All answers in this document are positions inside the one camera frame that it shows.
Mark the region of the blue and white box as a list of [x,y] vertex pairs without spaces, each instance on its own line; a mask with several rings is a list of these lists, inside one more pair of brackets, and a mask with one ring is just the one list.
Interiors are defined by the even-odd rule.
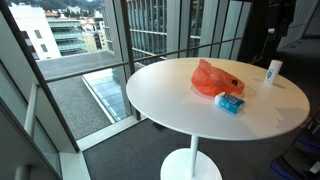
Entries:
[[233,95],[222,92],[215,96],[214,104],[229,113],[237,114],[242,110],[245,102]]

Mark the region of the round white table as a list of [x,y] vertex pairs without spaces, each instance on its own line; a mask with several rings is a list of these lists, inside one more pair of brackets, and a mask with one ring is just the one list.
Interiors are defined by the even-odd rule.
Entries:
[[310,104],[304,92],[277,75],[232,60],[210,58],[220,68],[245,83],[244,104],[229,111],[220,95],[205,96],[191,84],[197,58],[165,60],[145,66],[127,82],[131,104],[150,120],[191,136],[191,145],[171,152],[163,161],[161,180],[222,180],[216,164],[198,150],[200,137],[225,141],[260,140],[285,134],[306,120]]

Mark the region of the white bottle blue label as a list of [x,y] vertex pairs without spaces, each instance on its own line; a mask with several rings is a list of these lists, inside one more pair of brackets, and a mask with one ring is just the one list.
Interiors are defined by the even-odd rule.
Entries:
[[266,76],[264,81],[268,84],[273,84],[281,67],[282,67],[283,62],[280,60],[272,60],[269,68],[267,70]]

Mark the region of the orange plastic bag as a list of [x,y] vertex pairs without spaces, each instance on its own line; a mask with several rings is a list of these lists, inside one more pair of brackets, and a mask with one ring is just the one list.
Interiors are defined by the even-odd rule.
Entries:
[[214,97],[221,92],[241,95],[245,84],[237,77],[200,59],[193,72],[191,83],[196,90],[206,96]]

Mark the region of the grey window handrail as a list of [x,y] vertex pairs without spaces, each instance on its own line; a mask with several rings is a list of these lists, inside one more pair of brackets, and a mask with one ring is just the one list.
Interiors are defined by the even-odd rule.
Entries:
[[[215,42],[215,43],[211,43],[211,44],[204,44],[204,45],[200,45],[200,46],[196,46],[196,47],[191,47],[191,48],[189,47],[188,49],[181,49],[181,50],[177,50],[177,51],[158,54],[158,55],[155,55],[155,56],[138,58],[138,59],[134,59],[133,63],[138,63],[138,62],[141,62],[141,61],[146,61],[146,60],[155,59],[155,58],[161,58],[161,57],[164,58],[165,56],[169,56],[169,55],[172,55],[172,54],[179,54],[179,53],[187,52],[187,51],[189,52],[189,51],[194,50],[194,49],[201,49],[201,48],[209,47],[209,46],[211,47],[211,46],[214,46],[214,45],[220,45],[220,44],[223,44],[223,43],[226,43],[226,42],[236,41],[236,40],[241,40],[241,39],[242,39],[241,37],[238,37],[238,38],[234,38],[234,39],[224,40],[224,41],[221,41],[221,42]],[[80,75],[83,75],[83,74],[93,73],[93,72],[96,72],[96,71],[101,71],[101,70],[105,70],[105,69],[110,69],[110,68],[115,68],[115,67],[120,67],[120,66],[126,66],[126,65],[130,65],[130,62],[126,61],[126,62],[118,62],[118,63],[108,64],[108,65],[104,65],[104,66],[100,66],[100,67],[96,67],[96,68],[91,68],[91,69],[87,69],[87,70],[78,71],[78,72],[75,72],[75,73],[69,73],[69,74],[65,74],[65,75],[54,76],[54,77],[51,77],[51,78],[44,78],[44,80],[45,80],[46,83],[51,83],[51,82],[60,81],[60,80],[68,79],[68,78],[73,78],[73,77],[80,76]]]

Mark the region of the black equipment cart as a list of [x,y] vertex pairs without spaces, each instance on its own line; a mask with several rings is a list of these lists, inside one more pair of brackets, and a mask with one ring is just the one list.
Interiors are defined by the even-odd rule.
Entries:
[[282,180],[320,180],[319,112],[307,120],[290,146],[270,168]]

